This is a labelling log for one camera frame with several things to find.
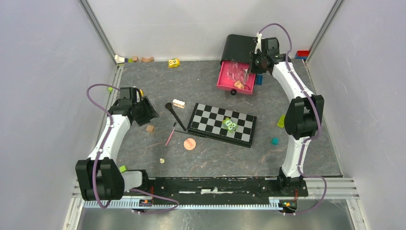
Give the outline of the clear plastic wrapper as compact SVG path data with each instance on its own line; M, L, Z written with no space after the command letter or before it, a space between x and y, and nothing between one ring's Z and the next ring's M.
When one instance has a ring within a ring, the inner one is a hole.
M244 63L231 61L226 69L226 73L235 82L245 83L248 79L248 67Z

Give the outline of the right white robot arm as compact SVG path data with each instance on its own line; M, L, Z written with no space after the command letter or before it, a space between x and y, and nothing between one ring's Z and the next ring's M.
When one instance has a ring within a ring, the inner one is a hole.
M311 140L321 128L324 98L306 87L288 54L280 53L277 38L262 38L262 34L257 33L254 42L256 46L250 53L249 72L271 73L290 101L284 118L284 128L289 136L288 148L276 183L277 191L288 196L303 186L303 163Z

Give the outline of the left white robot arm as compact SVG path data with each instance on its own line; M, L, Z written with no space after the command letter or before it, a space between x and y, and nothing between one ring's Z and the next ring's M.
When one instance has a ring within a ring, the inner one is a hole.
M143 126L159 115L150 100L137 87L121 87L119 98L107 114L106 125L94 150L76 163L80 193L85 201L119 200L133 189L138 195L150 190L145 170L120 172L116 165L118 151L132 124Z

